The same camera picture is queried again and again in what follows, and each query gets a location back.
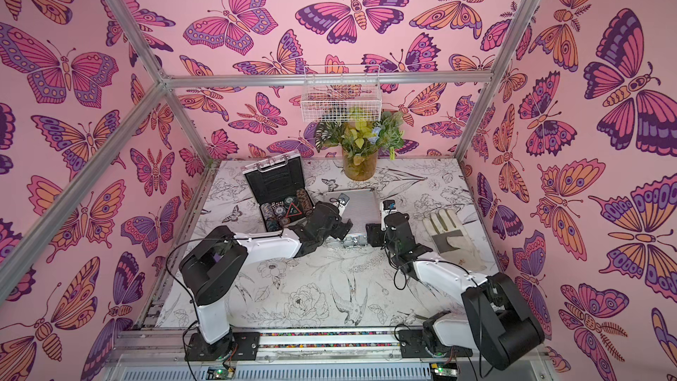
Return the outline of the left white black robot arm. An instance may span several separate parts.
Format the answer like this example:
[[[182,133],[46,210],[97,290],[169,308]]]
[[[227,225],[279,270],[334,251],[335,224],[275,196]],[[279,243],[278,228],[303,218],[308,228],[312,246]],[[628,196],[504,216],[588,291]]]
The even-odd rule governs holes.
[[[304,222],[280,231],[243,234],[227,226],[213,230],[180,262],[183,283],[196,306],[199,339],[208,346],[231,334],[225,297],[244,266],[271,259],[297,259],[312,254],[325,240],[342,240],[353,227],[343,213],[350,199],[342,193],[318,202]]]

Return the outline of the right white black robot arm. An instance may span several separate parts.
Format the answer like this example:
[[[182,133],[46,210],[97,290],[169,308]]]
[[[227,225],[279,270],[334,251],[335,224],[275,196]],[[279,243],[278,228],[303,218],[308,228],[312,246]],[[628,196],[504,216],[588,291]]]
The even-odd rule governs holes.
[[[416,280],[464,306],[465,319],[438,312],[425,319],[421,329],[402,331],[421,342],[432,356],[451,357],[479,353],[478,362],[505,370],[546,340],[545,329],[518,287],[505,273],[486,275],[443,259],[432,248],[417,243],[409,215],[386,199],[381,205],[381,227],[375,247],[382,247],[405,289]]]

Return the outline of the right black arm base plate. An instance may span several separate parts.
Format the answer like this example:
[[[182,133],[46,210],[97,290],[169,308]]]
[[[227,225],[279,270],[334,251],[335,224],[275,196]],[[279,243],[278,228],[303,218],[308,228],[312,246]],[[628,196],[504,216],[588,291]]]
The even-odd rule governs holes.
[[[474,351],[467,347],[444,346],[430,330],[399,327],[394,333],[400,344],[403,358],[449,358],[473,357]]]

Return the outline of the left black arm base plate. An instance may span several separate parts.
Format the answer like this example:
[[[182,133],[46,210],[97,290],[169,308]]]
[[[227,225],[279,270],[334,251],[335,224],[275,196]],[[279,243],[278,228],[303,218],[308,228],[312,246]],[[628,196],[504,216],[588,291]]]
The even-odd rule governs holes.
[[[257,358],[261,333],[230,332],[213,344],[207,343],[201,332],[192,333],[185,351],[189,363],[254,361]]]

